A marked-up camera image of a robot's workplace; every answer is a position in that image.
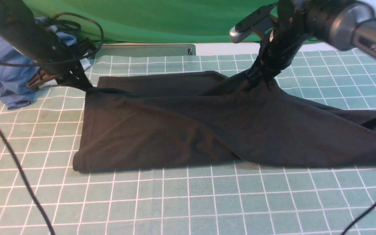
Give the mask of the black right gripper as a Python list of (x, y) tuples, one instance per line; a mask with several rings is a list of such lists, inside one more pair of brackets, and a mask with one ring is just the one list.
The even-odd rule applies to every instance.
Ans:
[(305, 41), (305, 33), (273, 28), (261, 41), (258, 56), (246, 71), (248, 82), (257, 84), (263, 79), (272, 79), (280, 74), (291, 65)]

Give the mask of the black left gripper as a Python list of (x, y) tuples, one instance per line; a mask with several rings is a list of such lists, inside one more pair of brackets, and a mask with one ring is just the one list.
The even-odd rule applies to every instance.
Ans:
[[(72, 52), (72, 56), (76, 59), (79, 56), (88, 58), (97, 52), (96, 46), (89, 38), (68, 46), (68, 50)], [(52, 80), (55, 80), (60, 86), (67, 86), (84, 92), (88, 92), (94, 87), (86, 76), (80, 59), (73, 62), (40, 67), (28, 80), (27, 87), (32, 91), (38, 91), (43, 84)]]

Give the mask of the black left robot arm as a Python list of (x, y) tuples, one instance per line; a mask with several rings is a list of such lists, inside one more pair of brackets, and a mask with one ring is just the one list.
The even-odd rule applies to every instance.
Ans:
[(27, 86), (33, 91), (51, 80), (59, 86), (67, 86), (84, 92), (93, 85), (85, 75), (81, 60), (92, 57), (100, 49), (89, 38), (73, 45), (66, 45), (55, 32), (53, 25), (80, 25), (68, 20), (59, 20), (62, 15), (77, 17), (77, 14), (63, 12), (46, 20), (38, 21), (22, 0), (0, 0), (0, 37), (18, 52), (34, 62), (38, 71), (28, 80)]

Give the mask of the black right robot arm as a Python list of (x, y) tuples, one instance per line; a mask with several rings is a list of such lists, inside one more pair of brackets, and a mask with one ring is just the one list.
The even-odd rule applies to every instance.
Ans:
[(233, 43), (251, 33), (260, 39), (250, 82), (273, 78), (290, 66), (303, 43), (314, 37), (346, 52), (357, 48), (376, 59), (376, 15), (357, 0), (280, 0), (262, 6), (230, 30)]

